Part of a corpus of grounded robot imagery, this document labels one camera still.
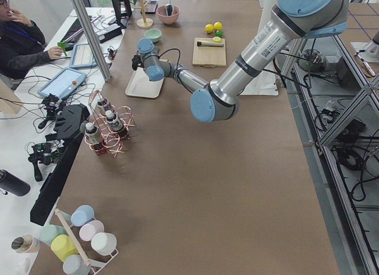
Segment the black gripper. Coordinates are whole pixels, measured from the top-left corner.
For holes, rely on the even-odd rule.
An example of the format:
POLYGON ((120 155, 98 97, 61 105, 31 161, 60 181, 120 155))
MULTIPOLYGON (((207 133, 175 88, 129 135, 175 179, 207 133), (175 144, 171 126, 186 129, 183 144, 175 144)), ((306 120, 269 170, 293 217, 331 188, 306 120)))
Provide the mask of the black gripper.
POLYGON ((132 69, 137 70, 142 67, 142 60, 139 54, 136 54, 132 58, 132 69))

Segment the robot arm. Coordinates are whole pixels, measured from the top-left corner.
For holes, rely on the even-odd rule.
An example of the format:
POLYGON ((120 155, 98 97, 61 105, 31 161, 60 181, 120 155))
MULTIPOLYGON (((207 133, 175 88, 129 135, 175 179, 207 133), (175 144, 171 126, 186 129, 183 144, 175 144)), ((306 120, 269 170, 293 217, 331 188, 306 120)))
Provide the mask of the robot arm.
POLYGON ((145 69, 150 81, 172 78, 192 96, 190 109, 203 123, 232 118, 238 95, 292 40, 342 33, 349 0, 277 0, 271 17, 219 79, 205 81, 179 63, 163 62, 150 39, 140 39, 132 68, 145 69))

